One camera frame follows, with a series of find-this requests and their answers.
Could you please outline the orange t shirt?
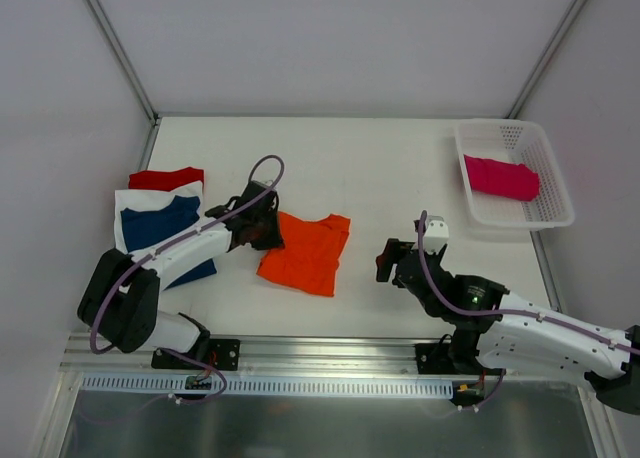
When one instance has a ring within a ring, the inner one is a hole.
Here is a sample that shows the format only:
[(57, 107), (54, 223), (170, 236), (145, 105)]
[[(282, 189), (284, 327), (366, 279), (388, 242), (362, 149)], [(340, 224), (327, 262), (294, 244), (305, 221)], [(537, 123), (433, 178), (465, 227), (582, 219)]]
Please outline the orange t shirt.
[(256, 274), (276, 285), (333, 297), (351, 219), (330, 214), (319, 221), (307, 221), (285, 212), (279, 212), (278, 218), (284, 246), (269, 250)]

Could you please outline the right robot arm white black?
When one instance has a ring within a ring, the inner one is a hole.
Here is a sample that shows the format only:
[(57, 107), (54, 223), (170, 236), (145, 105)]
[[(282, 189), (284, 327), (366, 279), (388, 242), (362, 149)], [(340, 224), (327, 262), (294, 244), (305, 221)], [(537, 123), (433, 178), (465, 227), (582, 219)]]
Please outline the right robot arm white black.
[(420, 371), (480, 375), (513, 370), (594, 392), (604, 405), (639, 412), (639, 328), (607, 329), (546, 310), (504, 285), (444, 270), (443, 252), (388, 239), (376, 279), (413, 295), (426, 314), (453, 326), (448, 343), (416, 351)]

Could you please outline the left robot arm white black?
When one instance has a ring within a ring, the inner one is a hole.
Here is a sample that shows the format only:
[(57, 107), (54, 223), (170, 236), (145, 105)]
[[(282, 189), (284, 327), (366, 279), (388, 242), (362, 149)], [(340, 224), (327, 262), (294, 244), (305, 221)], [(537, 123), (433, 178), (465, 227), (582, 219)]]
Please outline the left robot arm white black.
[(251, 180), (241, 195), (156, 245), (133, 253), (105, 252), (77, 309), (91, 329), (92, 351), (132, 353), (151, 346), (162, 359), (177, 358), (188, 368), (203, 365), (213, 348), (211, 333), (183, 313), (160, 311), (160, 294), (196, 266), (238, 247), (283, 247), (278, 206), (274, 187)]

